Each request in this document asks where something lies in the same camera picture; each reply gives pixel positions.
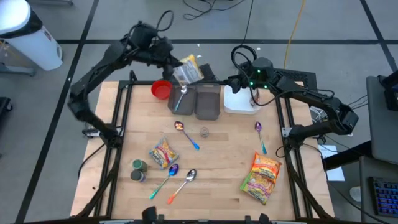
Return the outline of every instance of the wooden tabletop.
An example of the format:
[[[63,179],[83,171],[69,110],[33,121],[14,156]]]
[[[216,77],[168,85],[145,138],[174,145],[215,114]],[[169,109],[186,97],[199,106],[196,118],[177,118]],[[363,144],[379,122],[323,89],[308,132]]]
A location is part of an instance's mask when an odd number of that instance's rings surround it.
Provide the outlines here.
[[[105,122],[111,122],[117,91],[118,82],[104,82],[101,86],[96,114]],[[269,91],[261,90],[263,102],[272,97]],[[228,114],[224,112],[221,91],[220,104],[218,120],[199,121],[195,115],[173,115],[167,107],[167,100],[158,100],[152,96],[150,86],[133,86],[112,218],[141,219],[141,212],[155,205],[158,214],[164,214],[170,220],[243,220],[245,215],[256,220],[261,213],[268,215],[271,220],[294,220],[285,161],[275,156],[276,149],[282,145],[275,102],[262,107],[255,115]],[[292,110],[296,124],[312,123],[308,105],[292,100]],[[174,128],[175,121],[184,123],[188,135],[200,146],[199,151],[194,149],[183,133]],[[259,136],[254,130],[256,121],[261,122],[263,127],[261,134],[267,148],[267,157],[283,163],[266,205],[239,189],[251,170],[254,152],[262,154]],[[209,129],[210,135],[207,138],[200,136],[200,129],[204,126]],[[151,193],[167,177],[167,169],[160,170],[149,155],[149,150],[162,136],[166,136],[171,147],[180,154],[177,161],[180,170],[161,188],[155,199],[150,200]],[[318,148],[314,139],[307,139],[305,143]],[[99,138],[90,139],[85,157],[101,144]],[[85,164],[78,181],[71,215],[80,212],[98,188],[104,152],[104,149],[101,150]],[[325,211],[334,216],[319,152],[303,146],[301,155],[309,191]],[[142,159],[149,166],[144,183],[130,179],[134,159]],[[183,183],[190,169],[197,170],[196,179],[185,185],[174,202],[167,205],[167,199]],[[297,190],[300,211],[304,217],[302,194],[299,188]],[[109,193],[106,192],[103,208],[106,207],[108,196]]]

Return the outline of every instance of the metal spoon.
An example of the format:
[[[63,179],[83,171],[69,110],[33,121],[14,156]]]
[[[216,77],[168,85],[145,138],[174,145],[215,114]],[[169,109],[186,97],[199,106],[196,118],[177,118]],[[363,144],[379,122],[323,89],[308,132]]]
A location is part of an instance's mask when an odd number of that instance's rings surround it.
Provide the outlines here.
[[[177,104],[175,105],[174,112],[176,112],[176,111],[178,110],[178,107],[180,106],[182,97],[183,97],[185,94],[187,94],[187,93],[188,93],[188,88],[187,88],[187,86],[186,86],[186,85],[182,86],[182,87],[181,87],[181,96],[180,96],[180,99],[178,100]]]
[[[174,176],[175,174],[177,174],[178,172],[178,164],[173,164],[172,166],[170,166],[169,168],[169,175],[166,177],[166,179],[163,180],[163,182],[156,188],[156,190],[154,191],[154,193],[152,193],[152,195],[149,197],[149,199],[154,199],[155,195],[157,194],[157,192],[160,190],[161,187],[163,187],[164,183],[166,183],[166,181],[171,177]]]
[[[181,188],[188,182],[191,182],[195,179],[195,177],[197,176],[197,170],[192,169],[187,173],[187,177],[185,178],[185,182],[181,185],[181,187],[173,194],[170,196],[170,198],[167,200],[167,205],[170,205],[175,196],[177,196],[177,194],[180,192]]]
[[[198,146],[198,144],[196,144],[196,143],[185,133],[185,131],[184,131],[184,124],[183,124],[181,121],[176,121],[176,122],[174,122],[174,127],[175,127],[175,129],[177,129],[177,130],[179,130],[179,131],[182,131],[182,132],[185,134],[185,136],[192,142],[193,146],[195,146],[195,149],[196,149],[196,150],[199,150],[199,149],[200,149],[200,147]]]
[[[261,137],[261,133],[260,133],[262,130],[261,123],[257,121],[256,124],[254,125],[254,129],[259,133],[261,145],[262,145],[262,153],[267,154],[266,146],[264,145],[264,142],[262,141],[262,137]]]

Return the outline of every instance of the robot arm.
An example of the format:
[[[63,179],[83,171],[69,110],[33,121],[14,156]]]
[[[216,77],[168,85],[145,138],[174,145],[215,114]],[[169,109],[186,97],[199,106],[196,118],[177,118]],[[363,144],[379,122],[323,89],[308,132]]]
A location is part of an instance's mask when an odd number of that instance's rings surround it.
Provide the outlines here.
[[[253,63],[246,62],[241,68],[248,74],[229,77],[227,83],[236,93],[242,88],[268,88],[275,96],[293,98],[310,106],[322,109],[328,116],[328,121],[309,126],[295,125],[284,129],[289,146],[299,148],[307,137],[327,133],[350,134],[358,115],[338,98],[320,94],[296,84],[292,79],[283,75],[283,70],[274,70],[272,62],[264,57],[257,58]]]
[[[103,58],[80,80],[70,88],[68,107],[73,115],[83,122],[91,124],[100,131],[100,137],[111,147],[116,147],[120,142],[116,127],[105,124],[90,110],[87,94],[94,90],[115,70],[130,65],[137,61],[163,68],[163,79],[168,80],[173,74],[173,68],[182,63],[173,57],[171,41],[168,38],[160,38],[158,30],[141,21],[132,27],[132,35],[125,35],[119,42],[111,44],[106,49]]]

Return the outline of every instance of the blue spoon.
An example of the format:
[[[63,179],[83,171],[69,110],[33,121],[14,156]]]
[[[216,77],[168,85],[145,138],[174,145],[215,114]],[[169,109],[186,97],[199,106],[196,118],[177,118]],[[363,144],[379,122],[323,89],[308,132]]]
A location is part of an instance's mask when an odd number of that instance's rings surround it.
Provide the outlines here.
[[[261,123],[257,121],[256,124],[254,125],[254,129],[259,133],[261,145],[262,145],[262,153],[267,154],[266,146],[264,145],[264,142],[262,141],[262,137],[261,137],[261,133],[260,133],[262,130]]]
[[[163,182],[156,188],[156,190],[154,191],[154,193],[152,193],[152,195],[150,195],[149,199],[154,199],[155,195],[157,194],[157,192],[160,190],[160,188],[163,187],[164,183],[166,183],[166,181],[171,177],[174,176],[175,174],[177,174],[178,172],[178,164],[173,164],[172,166],[170,166],[169,168],[169,175],[166,177],[166,179],[163,180]]]
[[[182,131],[182,132],[185,134],[185,136],[191,141],[191,143],[193,144],[193,146],[195,147],[196,150],[199,150],[199,149],[200,149],[200,147],[198,146],[198,144],[196,144],[196,143],[185,133],[185,131],[184,131],[184,124],[183,124],[181,121],[176,121],[176,122],[174,122],[174,126],[175,126],[175,129],[177,129],[177,130],[179,130],[179,131]]]

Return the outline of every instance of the white bin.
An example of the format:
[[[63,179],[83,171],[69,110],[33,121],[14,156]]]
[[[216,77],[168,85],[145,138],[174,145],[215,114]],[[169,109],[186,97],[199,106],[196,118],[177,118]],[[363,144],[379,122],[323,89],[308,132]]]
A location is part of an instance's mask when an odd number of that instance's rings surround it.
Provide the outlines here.
[[[25,0],[0,0],[0,39],[49,71],[62,64],[62,48]]]

